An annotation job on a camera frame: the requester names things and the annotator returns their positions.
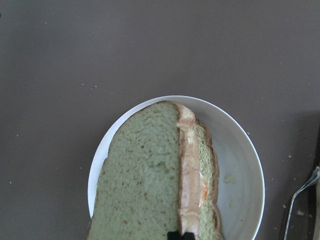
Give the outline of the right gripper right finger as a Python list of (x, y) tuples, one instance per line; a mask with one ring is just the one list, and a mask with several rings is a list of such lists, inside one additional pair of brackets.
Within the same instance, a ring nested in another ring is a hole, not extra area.
[(193, 232), (185, 232), (182, 236), (182, 240), (195, 240), (195, 235)]

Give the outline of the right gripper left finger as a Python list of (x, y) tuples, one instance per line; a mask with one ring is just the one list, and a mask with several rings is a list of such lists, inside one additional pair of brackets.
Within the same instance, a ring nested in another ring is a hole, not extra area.
[(181, 235), (178, 231), (170, 231), (167, 233), (167, 240), (180, 240)]

